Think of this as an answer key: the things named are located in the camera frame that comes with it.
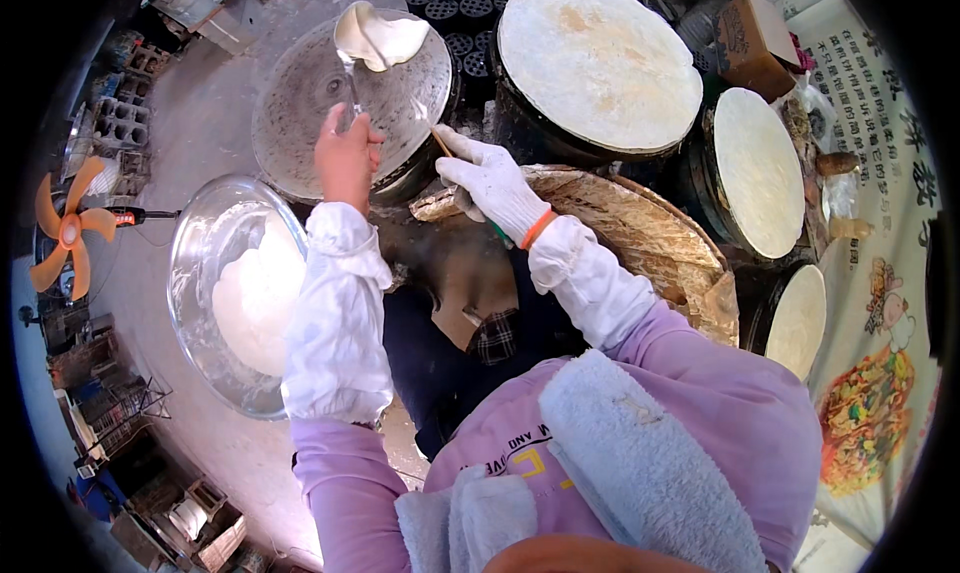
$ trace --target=white work glove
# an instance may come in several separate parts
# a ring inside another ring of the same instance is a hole
[[[550,204],[534,194],[505,148],[476,142],[445,124],[438,124],[436,131],[450,151],[463,158],[438,158],[439,176],[466,189],[483,214],[522,245]]]

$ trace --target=woman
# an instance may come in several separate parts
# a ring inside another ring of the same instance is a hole
[[[391,274],[366,222],[382,137],[366,115],[338,135],[343,110],[331,110],[315,152],[324,203],[306,224],[307,274],[282,387],[294,473],[325,569],[514,570],[511,563],[523,562],[516,570],[534,570],[531,562],[563,554],[563,562],[587,567],[569,570],[611,570],[596,567],[619,562],[613,555],[631,563],[624,570],[701,570],[683,560],[714,570],[749,561],[756,569],[757,558],[788,570],[810,523],[821,442],[796,376],[691,329],[591,230],[552,213],[505,149],[440,125],[463,160],[438,159],[438,173],[529,251],[536,291],[551,291],[596,350],[529,363],[494,387],[471,382],[452,406],[437,403],[428,389],[441,381],[415,381],[418,371],[432,379],[431,355],[409,336],[391,344],[389,301],[384,326]],[[433,457],[423,494],[407,494],[374,430],[394,386],[417,424],[417,443]],[[613,398],[594,400],[608,390]],[[618,427],[634,414],[626,431]],[[478,492],[507,514],[491,520],[467,502]],[[430,503],[434,497],[441,499]],[[606,556],[585,556],[594,550]],[[458,566],[458,558],[472,564]]]

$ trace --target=round griddle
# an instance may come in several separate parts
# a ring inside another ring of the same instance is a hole
[[[378,10],[388,21],[414,17]],[[253,153],[266,180],[288,199],[315,204],[323,192],[313,149],[330,107],[350,101],[350,85],[333,45],[336,20],[315,27],[284,52],[253,110]],[[430,135],[447,106],[452,64],[447,45],[430,29],[419,52],[384,73],[363,62],[354,69],[359,101],[373,126],[386,135],[372,191],[398,181],[398,170]]]

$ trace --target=purple sweatshirt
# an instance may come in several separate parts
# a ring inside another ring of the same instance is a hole
[[[658,301],[606,355],[716,462],[752,519],[764,555],[788,571],[810,524],[821,435],[807,389],[786,368],[719,345]],[[556,459],[537,397],[565,359],[544,361],[498,387],[457,429],[423,491],[453,484],[478,463],[529,483],[537,532],[609,538]],[[394,510],[406,492],[377,432],[334,418],[291,420],[296,477],[317,523],[324,568],[402,571],[410,560]]]

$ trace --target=white sleeve cover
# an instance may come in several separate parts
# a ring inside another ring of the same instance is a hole
[[[650,280],[630,274],[576,217],[554,219],[530,248],[530,276],[539,293],[553,291],[591,346],[609,350],[659,300]]]
[[[391,273],[366,221],[342,202],[318,204],[306,221],[306,276],[280,386],[290,418],[372,423],[394,397],[383,349]]]

